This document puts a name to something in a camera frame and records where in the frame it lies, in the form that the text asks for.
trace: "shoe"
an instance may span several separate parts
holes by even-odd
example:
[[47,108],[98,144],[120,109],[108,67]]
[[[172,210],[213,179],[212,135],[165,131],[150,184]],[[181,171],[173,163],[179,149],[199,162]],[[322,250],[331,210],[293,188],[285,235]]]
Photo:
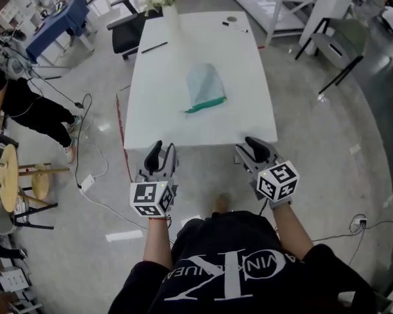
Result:
[[73,46],[75,39],[76,39],[75,35],[70,35],[70,43],[68,45]]
[[77,126],[81,123],[82,117],[80,115],[74,115],[74,123],[69,124],[67,127],[67,132],[71,133],[73,130],[77,128]]
[[214,213],[225,214],[229,211],[231,203],[230,194],[221,193],[214,202]]
[[69,147],[65,148],[65,157],[67,158],[67,163],[71,164],[76,158],[76,148],[77,148],[77,138],[71,138],[71,144]]
[[26,259],[28,257],[28,253],[25,249],[19,249],[20,254]]

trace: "glossy floor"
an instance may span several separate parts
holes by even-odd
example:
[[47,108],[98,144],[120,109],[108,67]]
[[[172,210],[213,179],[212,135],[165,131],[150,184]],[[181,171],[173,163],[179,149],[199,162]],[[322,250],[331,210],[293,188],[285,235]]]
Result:
[[[92,9],[100,10],[96,20],[99,32],[92,36],[94,53],[86,54],[81,43],[70,48],[61,61],[69,61],[74,68],[52,84],[75,101],[81,101],[87,92],[93,95],[94,106],[85,124],[91,122],[93,114],[94,120],[80,140],[77,178],[81,182],[88,174],[96,175],[105,169],[99,152],[87,144],[100,148],[109,162],[109,171],[96,178],[87,196],[146,226],[145,219],[139,218],[128,204],[130,177],[116,102],[118,97],[124,120],[129,95],[126,87],[132,79],[135,58],[123,61],[112,51],[111,33],[105,25],[127,11],[111,9],[108,1],[93,3]],[[180,13],[242,10],[233,0],[179,0],[178,9]],[[263,45],[264,32],[253,20],[251,25],[258,44]],[[320,56],[303,55],[295,61],[298,49],[298,44],[274,41],[259,50],[276,120],[276,148],[301,175],[293,198],[295,212],[313,239],[348,233],[357,213],[366,214],[369,224],[391,218],[388,166],[362,92],[349,76],[339,87],[332,86],[325,97],[318,98],[319,89],[335,71]],[[47,97],[73,113],[81,113],[48,85],[35,83]],[[63,150],[53,140],[11,121],[9,126],[11,135],[20,142],[21,164],[64,164]],[[129,155],[133,176],[135,159],[134,153]],[[220,192],[231,194],[234,210],[259,212],[261,205],[255,200],[245,171],[233,164],[232,146],[181,148],[179,159],[172,239],[186,219],[209,215],[213,199]],[[17,235],[18,242],[28,250],[30,278],[47,313],[105,313],[132,266],[142,258],[145,230],[83,198],[75,183],[75,166],[70,168],[71,174],[53,178],[50,199],[59,202],[58,208],[31,218],[32,223],[51,224],[55,229],[23,229]],[[274,224],[269,209],[264,215]],[[118,241],[107,236],[121,232],[134,233]],[[365,233],[352,267],[369,282],[390,265],[392,233],[390,224]],[[360,236],[342,237],[325,243],[348,262],[359,240]]]

